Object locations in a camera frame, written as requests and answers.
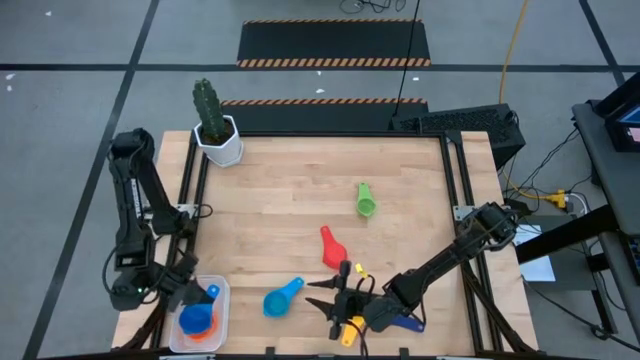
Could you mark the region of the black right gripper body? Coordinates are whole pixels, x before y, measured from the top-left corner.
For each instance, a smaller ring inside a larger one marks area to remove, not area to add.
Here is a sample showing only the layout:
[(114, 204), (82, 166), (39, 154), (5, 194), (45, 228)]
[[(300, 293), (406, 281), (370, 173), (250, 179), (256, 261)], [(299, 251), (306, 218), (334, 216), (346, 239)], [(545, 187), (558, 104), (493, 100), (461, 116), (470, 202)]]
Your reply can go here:
[(332, 322), (329, 330), (330, 340), (337, 340), (342, 325), (354, 316), (362, 315), (364, 307), (374, 298), (376, 279), (372, 275), (365, 275), (357, 282), (355, 288), (349, 288), (347, 283), (350, 273), (351, 262), (343, 260), (340, 262), (338, 274), (331, 280), (331, 289), (335, 289), (337, 293), (333, 308), (328, 315), (328, 319)]

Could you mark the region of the large blue measuring cup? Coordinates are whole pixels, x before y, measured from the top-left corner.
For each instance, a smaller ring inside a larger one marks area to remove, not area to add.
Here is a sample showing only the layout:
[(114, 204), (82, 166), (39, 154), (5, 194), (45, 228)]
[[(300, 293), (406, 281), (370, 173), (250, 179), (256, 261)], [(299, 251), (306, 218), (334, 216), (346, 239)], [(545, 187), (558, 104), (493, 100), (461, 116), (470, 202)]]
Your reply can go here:
[(185, 335), (198, 334), (209, 328), (215, 302), (220, 294), (220, 287), (210, 285), (208, 290), (215, 293), (215, 299), (210, 300), (209, 305), (194, 305), (196, 300), (190, 300), (184, 305), (179, 316), (179, 326)]

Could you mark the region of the yellow measuring cup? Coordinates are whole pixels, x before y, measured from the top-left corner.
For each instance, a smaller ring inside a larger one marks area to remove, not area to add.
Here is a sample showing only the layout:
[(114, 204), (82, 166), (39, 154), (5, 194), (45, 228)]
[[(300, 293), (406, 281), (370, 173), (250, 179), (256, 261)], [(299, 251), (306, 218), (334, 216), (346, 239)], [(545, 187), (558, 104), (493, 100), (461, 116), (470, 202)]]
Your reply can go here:
[(341, 345), (344, 347), (351, 347), (356, 338), (362, 335), (364, 325), (365, 321), (362, 316), (354, 316), (348, 320), (342, 332), (340, 340)]

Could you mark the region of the red measuring cup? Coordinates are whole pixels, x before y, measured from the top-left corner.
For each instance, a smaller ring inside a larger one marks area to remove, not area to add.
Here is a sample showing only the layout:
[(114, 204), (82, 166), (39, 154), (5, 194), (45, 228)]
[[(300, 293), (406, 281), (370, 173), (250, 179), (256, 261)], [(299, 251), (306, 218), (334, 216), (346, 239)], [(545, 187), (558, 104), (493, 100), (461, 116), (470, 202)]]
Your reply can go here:
[(335, 239), (327, 225), (320, 228), (320, 234), (323, 242), (323, 263), (331, 269), (339, 270), (341, 262), (348, 259), (346, 248)]

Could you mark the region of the orange measuring cup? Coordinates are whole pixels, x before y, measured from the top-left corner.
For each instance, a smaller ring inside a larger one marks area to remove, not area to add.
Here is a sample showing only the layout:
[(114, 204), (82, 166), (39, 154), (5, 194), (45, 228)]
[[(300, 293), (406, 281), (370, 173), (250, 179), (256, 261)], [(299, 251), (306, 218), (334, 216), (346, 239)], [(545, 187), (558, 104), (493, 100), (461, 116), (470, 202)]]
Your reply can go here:
[(208, 329), (198, 334), (189, 334), (187, 335), (187, 338), (189, 338), (194, 342), (203, 342), (206, 339), (211, 338), (216, 333), (217, 327), (218, 327), (217, 314), (213, 313), (211, 317), (211, 323)]

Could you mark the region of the light blue measuring cup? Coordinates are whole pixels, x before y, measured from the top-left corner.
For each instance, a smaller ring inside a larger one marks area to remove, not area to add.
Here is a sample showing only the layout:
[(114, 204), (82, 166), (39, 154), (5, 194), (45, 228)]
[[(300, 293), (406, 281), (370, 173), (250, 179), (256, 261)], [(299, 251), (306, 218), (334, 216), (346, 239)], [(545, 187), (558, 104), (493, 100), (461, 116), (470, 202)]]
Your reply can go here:
[(305, 282), (296, 277), (285, 286), (269, 292), (263, 301), (263, 314), (266, 317), (283, 317), (288, 314), (293, 298), (303, 288)]

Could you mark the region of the small navy measuring cup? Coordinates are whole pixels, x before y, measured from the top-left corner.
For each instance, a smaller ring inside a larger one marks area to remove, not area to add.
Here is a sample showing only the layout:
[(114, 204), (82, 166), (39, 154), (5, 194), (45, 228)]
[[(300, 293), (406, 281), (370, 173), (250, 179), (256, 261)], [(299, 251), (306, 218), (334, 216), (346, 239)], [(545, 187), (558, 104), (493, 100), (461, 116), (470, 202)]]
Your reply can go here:
[(418, 319), (415, 319), (413, 317), (402, 316), (402, 315), (396, 315), (392, 319), (391, 325), (404, 328), (406, 330), (416, 332), (416, 333), (423, 333), (425, 329), (424, 324), (420, 322)]

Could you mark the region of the green measuring cup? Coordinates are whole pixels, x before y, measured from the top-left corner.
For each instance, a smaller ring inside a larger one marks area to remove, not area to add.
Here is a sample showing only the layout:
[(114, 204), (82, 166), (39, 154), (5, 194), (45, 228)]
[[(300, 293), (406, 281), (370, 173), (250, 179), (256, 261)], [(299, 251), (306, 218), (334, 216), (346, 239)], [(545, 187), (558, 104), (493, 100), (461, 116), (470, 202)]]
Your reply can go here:
[(370, 187), (367, 183), (361, 182), (358, 184), (358, 198), (356, 202), (356, 209), (358, 213), (365, 217), (370, 217), (376, 211), (377, 204), (372, 196)]

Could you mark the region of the white hexagonal plant pot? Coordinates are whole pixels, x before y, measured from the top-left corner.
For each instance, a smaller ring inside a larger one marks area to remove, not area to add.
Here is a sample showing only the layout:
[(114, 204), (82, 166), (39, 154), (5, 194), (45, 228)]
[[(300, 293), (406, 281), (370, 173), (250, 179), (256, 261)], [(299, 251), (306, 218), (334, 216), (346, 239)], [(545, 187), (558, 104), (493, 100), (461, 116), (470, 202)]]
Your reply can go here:
[(226, 168), (238, 164), (242, 160), (244, 143), (236, 127), (235, 119), (231, 115), (223, 116), (225, 123), (232, 128), (231, 137), (222, 145), (208, 145), (204, 142), (201, 127), (198, 124), (193, 128), (196, 143), (207, 158), (215, 165)]

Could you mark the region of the black hazard-striped floor mat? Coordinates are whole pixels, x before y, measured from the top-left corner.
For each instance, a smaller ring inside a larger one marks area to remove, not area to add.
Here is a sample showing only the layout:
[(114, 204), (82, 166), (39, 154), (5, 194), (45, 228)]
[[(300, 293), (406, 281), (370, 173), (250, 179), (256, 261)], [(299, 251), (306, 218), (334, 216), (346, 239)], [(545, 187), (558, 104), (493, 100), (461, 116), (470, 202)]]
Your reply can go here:
[(423, 98), (224, 100), (223, 112), (249, 132), (385, 131), (394, 117), (428, 111)]
[(420, 68), (431, 65), (420, 19), (251, 20), (240, 68)]

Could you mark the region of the green cactus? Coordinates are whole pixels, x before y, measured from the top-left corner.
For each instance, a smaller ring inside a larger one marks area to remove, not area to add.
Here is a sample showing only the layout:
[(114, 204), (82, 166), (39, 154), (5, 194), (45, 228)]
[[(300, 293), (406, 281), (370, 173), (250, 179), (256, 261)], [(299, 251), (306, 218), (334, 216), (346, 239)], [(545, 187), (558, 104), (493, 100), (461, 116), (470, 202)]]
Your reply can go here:
[(207, 145), (221, 145), (228, 139), (222, 107), (211, 82), (203, 78), (194, 84), (193, 103), (201, 122), (201, 139)]

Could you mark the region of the white paper sheet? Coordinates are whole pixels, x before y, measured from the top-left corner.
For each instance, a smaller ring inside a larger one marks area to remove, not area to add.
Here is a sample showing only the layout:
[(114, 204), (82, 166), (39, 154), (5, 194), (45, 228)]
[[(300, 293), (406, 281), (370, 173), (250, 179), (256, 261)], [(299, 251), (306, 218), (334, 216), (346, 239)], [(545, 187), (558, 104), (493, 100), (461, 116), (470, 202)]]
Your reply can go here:
[[(514, 246), (521, 245), (542, 233), (539, 225), (519, 225), (512, 241)], [(555, 274), (549, 256), (521, 264), (521, 275), (528, 282), (555, 282)]]

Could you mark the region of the black computer case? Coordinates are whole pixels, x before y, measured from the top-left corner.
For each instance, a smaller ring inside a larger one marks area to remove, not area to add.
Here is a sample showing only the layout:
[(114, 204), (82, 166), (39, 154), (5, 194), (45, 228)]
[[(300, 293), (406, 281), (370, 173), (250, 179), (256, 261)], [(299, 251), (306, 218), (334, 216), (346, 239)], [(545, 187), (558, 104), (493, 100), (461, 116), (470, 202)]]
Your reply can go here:
[(503, 167), (526, 145), (517, 113), (508, 104), (397, 115), (389, 122), (388, 129), (414, 133), (448, 130), (485, 132), (497, 169)]

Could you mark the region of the grey side desk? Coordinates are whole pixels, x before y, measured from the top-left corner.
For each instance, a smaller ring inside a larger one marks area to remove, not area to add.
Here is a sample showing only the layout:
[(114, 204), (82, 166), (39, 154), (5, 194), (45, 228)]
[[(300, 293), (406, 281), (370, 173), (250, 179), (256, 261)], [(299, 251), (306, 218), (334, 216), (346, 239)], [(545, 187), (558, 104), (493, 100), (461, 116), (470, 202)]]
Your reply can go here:
[(599, 179), (607, 203), (516, 247), (518, 262), (525, 264), (575, 243), (596, 238), (602, 252), (589, 256), (594, 272), (610, 271), (626, 314), (640, 343), (640, 152), (620, 152), (609, 129), (629, 127), (622, 119), (636, 117), (632, 110), (606, 113), (599, 101), (572, 107), (576, 126)]

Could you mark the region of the black monitor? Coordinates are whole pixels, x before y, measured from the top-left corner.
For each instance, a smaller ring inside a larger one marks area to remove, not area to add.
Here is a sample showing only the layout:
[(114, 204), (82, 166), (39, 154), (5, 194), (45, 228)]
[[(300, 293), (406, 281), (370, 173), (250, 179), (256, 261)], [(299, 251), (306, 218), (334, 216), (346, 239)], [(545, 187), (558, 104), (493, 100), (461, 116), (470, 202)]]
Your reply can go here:
[(600, 101), (594, 112), (618, 152), (640, 153), (640, 72)]

